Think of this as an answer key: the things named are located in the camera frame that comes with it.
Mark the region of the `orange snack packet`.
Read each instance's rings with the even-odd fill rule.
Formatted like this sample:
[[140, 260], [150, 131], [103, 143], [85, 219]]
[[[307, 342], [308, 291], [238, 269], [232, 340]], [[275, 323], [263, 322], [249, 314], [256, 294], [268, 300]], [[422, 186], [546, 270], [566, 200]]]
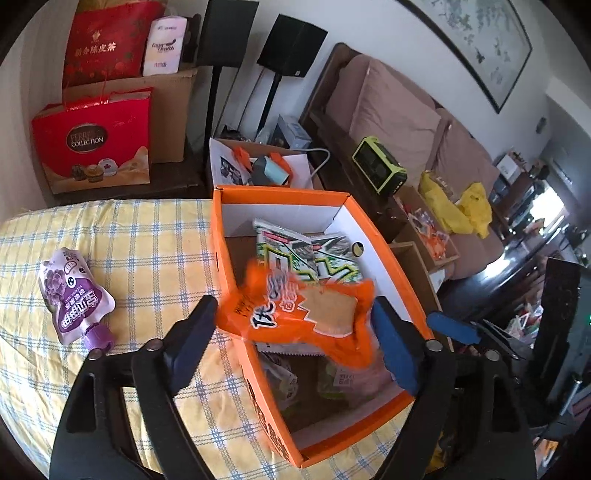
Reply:
[[303, 283], [294, 274], [249, 261], [242, 284], [215, 316], [217, 328], [250, 342], [304, 343], [351, 369], [370, 367], [377, 347], [370, 331], [374, 283]]

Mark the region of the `purple grape jelly pouch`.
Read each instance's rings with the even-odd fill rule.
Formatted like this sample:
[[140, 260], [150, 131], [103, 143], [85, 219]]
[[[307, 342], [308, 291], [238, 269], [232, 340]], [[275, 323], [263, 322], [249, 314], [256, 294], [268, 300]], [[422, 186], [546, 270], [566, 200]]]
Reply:
[[108, 352], [114, 336], [103, 318], [115, 309], [111, 294], [99, 285], [82, 254], [62, 247], [42, 262], [38, 284], [61, 345], [80, 340], [87, 350]]

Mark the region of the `green white seaweed packet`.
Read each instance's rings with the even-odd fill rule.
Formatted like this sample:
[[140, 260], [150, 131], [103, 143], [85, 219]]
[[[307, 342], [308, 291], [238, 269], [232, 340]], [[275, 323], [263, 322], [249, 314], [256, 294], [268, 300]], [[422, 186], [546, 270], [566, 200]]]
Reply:
[[353, 244], [342, 233], [304, 235], [260, 219], [256, 231], [256, 257], [270, 269], [297, 276], [304, 283], [358, 283], [361, 267]]

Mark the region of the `yellow plastic bag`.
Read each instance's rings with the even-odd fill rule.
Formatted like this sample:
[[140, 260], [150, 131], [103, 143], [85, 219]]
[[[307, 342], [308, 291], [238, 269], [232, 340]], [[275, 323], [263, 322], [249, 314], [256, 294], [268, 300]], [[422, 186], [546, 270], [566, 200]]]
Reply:
[[430, 170], [422, 173], [419, 193], [447, 233], [475, 234], [486, 239], [493, 220], [488, 195], [481, 182], [470, 184], [460, 196]]

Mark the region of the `orange cardboard box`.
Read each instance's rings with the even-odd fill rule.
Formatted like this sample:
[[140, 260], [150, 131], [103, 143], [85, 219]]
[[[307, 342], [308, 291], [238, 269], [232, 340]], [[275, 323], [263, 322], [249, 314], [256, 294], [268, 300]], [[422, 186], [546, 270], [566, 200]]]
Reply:
[[238, 351], [276, 453], [305, 468], [370, 436], [414, 399], [380, 299], [421, 340], [425, 311], [391, 247], [346, 193], [222, 186], [212, 240], [216, 323]]

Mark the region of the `green yellow radio box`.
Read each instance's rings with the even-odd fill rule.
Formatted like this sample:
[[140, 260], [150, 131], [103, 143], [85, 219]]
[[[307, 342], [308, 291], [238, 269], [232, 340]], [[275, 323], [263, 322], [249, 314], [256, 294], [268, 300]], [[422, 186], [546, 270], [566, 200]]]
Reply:
[[407, 169], [376, 136], [363, 137], [352, 159], [381, 196], [394, 195], [407, 182]]

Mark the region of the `yellow blue plaid tablecloth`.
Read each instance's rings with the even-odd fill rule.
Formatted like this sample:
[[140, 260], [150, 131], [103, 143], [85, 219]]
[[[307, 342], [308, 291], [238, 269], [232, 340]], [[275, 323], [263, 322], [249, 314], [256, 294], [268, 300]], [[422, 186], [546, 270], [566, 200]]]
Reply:
[[[43, 261], [79, 251], [116, 306], [106, 324], [115, 353], [164, 336], [204, 295], [218, 295], [207, 200], [103, 201], [24, 213], [1, 226], [1, 416], [42, 473], [70, 388], [86, 356], [62, 345], [37, 280]], [[307, 469], [267, 443], [238, 352], [215, 334], [197, 375], [175, 400], [218, 479], [369, 479], [404, 423], [398, 416], [352, 447]]]

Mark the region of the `brown sofa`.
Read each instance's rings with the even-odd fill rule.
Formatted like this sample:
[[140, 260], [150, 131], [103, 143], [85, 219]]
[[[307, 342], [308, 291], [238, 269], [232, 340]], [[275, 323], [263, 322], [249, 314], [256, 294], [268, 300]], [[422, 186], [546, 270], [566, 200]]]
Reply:
[[[481, 143], [448, 110], [404, 74], [345, 43], [332, 48], [301, 114], [301, 124], [334, 158], [322, 172], [329, 190], [353, 194], [387, 242], [420, 243], [407, 212], [437, 212], [424, 187], [439, 184], [458, 203], [473, 186], [490, 196], [500, 172]], [[353, 159], [366, 137], [377, 138], [406, 169], [408, 179], [387, 194]]]

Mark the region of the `framed ink painting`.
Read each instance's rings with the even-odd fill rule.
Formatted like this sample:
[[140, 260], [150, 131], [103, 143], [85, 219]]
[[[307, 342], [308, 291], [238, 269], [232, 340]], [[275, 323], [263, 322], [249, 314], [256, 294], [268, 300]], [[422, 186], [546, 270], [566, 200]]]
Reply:
[[524, 24], [506, 0], [404, 1], [467, 68], [499, 113], [533, 50]]

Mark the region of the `red Collection gift bag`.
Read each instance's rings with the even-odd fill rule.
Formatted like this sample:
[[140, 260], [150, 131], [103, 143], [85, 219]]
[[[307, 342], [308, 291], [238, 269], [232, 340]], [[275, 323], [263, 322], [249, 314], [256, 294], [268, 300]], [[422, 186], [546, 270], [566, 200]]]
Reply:
[[152, 90], [49, 105], [31, 122], [33, 143], [54, 194], [150, 182]]

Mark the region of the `black speaker right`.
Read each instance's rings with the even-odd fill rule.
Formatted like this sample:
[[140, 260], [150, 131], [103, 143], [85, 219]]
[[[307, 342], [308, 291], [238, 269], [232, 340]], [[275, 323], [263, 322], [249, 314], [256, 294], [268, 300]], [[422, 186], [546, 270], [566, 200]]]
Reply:
[[284, 77], [304, 78], [327, 36], [325, 29], [279, 14], [256, 63]]

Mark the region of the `brown cardboard box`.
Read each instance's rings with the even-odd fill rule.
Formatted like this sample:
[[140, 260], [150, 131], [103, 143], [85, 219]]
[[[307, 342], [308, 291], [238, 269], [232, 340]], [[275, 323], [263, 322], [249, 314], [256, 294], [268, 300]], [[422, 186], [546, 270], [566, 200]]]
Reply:
[[189, 102], [196, 77], [197, 68], [189, 68], [174, 74], [109, 80], [63, 89], [62, 99], [70, 102], [101, 94], [151, 88], [150, 162], [181, 162]]

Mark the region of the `black speaker left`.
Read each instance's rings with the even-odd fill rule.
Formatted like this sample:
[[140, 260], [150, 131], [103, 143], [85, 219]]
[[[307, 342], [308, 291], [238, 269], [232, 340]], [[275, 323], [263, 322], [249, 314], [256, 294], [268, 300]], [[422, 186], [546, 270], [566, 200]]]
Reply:
[[197, 66], [239, 68], [257, 7], [257, 1], [209, 1], [198, 42]]

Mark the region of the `dark red tea bag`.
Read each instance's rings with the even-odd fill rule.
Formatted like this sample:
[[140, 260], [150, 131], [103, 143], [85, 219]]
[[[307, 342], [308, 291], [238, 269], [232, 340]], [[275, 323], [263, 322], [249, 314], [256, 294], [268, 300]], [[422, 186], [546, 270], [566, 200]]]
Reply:
[[66, 47], [62, 87], [141, 74], [153, 21], [165, 1], [80, 1]]

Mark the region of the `white pink small bag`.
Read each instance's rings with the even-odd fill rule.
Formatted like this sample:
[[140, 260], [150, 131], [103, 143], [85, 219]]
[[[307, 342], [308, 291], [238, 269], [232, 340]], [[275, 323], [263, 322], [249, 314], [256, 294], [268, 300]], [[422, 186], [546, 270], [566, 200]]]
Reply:
[[143, 59], [144, 77], [174, 74], [178, 71], [187, 19], [165, 16], [151, 23]]

